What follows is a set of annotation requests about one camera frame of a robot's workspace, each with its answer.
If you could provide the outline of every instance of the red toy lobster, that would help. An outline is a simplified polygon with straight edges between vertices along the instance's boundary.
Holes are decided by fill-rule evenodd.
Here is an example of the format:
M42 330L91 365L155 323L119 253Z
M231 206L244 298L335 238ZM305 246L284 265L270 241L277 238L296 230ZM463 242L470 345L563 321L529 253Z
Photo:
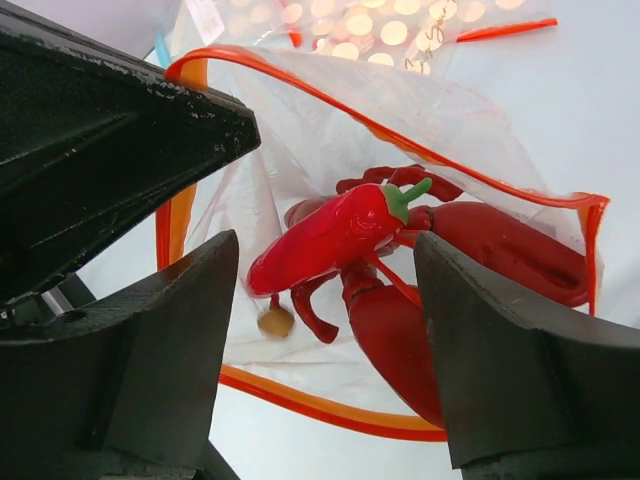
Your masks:
M389 219L392 209L387 208L379 213L383 219L382 227L387 222L386 236L383 235L382 239L376 237L377 243L363 240L358 244L360 250L358 246L346 248L346 252L340 250L339 245L342 244L335 242L345 238L345 229L357 230L362 226L358 223L362 218L370 218L373 223L377 221L375 214L367 216L367 208L384 210L386 207L380 203L372 206L367 203L371 199L367 198L363 198L364 203L353 202L354 192L360 192L360 195L364 189L373 192L374 187L380 189L378 185L384 180L400 187L420 184L425 179L432 182L429 193L444 205L412 208L406 218L395 223ZM372 168L362 179L338 182L336 191L338 196L306 200L286 213L285 223L290 230L252 265L249 287L254 294L263 295L291 289L294 307L304 323L320 341L331 343L338 334L338 328L315 314L311 295L339 274L344 286L343 299L358 344L398 395L416 413L436 426L442 427L443 422L418 291L386 268L378 260L379 256L391 254L399 245L413 247L416 234L430 230L479 263L552 300L575 307L588 299L587 268L582 255L487 204L453 202L462 190L418 165L397 169ZM356 205L345 208L350 204L345 202L345 198L351 198L351 203ZM354 216L358 207L359 215ZM354 219L357 220L355 226L352 225ZM342 230L333 236L327 235L329 224L339 225ZM283 242L290 233L295 233L289 237L290 243ZM296 244L296 241L308 239L314 240L311 248L308 244L302 248ZM334 259L332 268L321 271L324 267L319 265L326 266L327 262L327 256L323 254L334 252L336 247L339 247L341 255ZM271 258L266 261L265 257L269 255ZM283 274L285 265L277 260L285 257L288 262L284 263L294 268L293 272ZM385 286L377 278L376 268L393 285ZM272 299L272 303L277 305L277 296Z

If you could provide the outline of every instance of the green pepper stem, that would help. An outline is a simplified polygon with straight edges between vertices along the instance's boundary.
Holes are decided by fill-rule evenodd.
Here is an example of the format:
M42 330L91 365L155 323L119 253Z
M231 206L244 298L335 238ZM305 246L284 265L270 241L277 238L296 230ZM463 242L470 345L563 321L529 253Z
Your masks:
M400 203L407 205L410 202L413 202L415 199L427 193L431 188L432 183L433 182L430 178L425 178L424 180L416 183L409 190L402 193L402 195L400 196Z

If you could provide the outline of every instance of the lobster leg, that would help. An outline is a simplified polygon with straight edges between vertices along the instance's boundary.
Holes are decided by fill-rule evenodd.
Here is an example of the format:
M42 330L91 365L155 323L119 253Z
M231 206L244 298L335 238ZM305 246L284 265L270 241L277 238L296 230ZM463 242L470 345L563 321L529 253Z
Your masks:
M332 343L338 336L339 328L325 322L316 315L311 305L311 296L329 280L338 275L338 272L328 273L322 277L314 278L308 282L301 283L291 289L291 301L293 307L300 315L304 324L309 327L318 340L322 343Z

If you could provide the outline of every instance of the plastic bag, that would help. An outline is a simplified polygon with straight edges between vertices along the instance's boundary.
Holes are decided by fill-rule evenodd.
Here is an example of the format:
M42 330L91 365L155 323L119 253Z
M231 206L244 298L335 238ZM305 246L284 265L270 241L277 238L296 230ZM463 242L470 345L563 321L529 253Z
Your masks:
M206 59L217 60L209 62L208 82ZM467 195L585 253L595 301L601 272L595 237L608 199L548 193L508 119L486 98L387 66L230 46L196 50L174 63L167 77L201 88L208 83L241 99L256 113L263 142L200 182L189 212L187 250L224 229L235 229L240 241L222 383L353 430L445 438L413 414L369 364L350 331L337 282L313 298L321 316L340 327L331 345L319 343L306 328L284 342L264 338L256 326L264 302L251 299L243 286L253 259L282 233L290 206L333 193L338 180L360 177L372 166L421 163ZM179 257L184 238L180 232L172 238L176 232L169 224L177 225L159 228L158 244L180 245L161 267ZM415 281L411 252L396 252L387 264L407 282Z
M215 40L442 76L458 42L556 23L548 0L185 0L167 43L173 60Z

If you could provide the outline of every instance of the lobster claw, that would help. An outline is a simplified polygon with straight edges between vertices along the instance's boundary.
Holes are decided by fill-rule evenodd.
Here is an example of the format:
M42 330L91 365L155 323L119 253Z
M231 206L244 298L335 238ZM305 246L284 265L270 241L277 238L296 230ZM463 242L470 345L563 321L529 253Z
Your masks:
M422 310L393 285L359 292L348 310L356 341L378 373L413 411L444 428Z

